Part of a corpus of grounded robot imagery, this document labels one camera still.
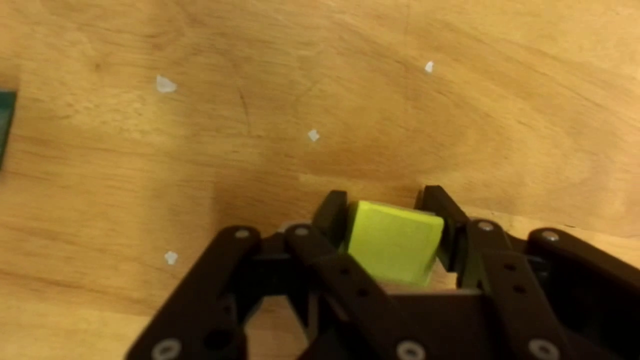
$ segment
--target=wooden table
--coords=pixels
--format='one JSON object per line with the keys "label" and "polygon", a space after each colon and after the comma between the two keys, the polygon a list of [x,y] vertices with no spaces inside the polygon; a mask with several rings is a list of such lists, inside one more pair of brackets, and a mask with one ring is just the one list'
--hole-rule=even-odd
{"label": "wooden table", "polygon": [[[639,22],[632,0],[0,3],[0,359],[122,359],[220,227],[275,233],[333,188],[442,184],[640,267]],[[250,334],[257,359],[305,347],[279,303]]]}

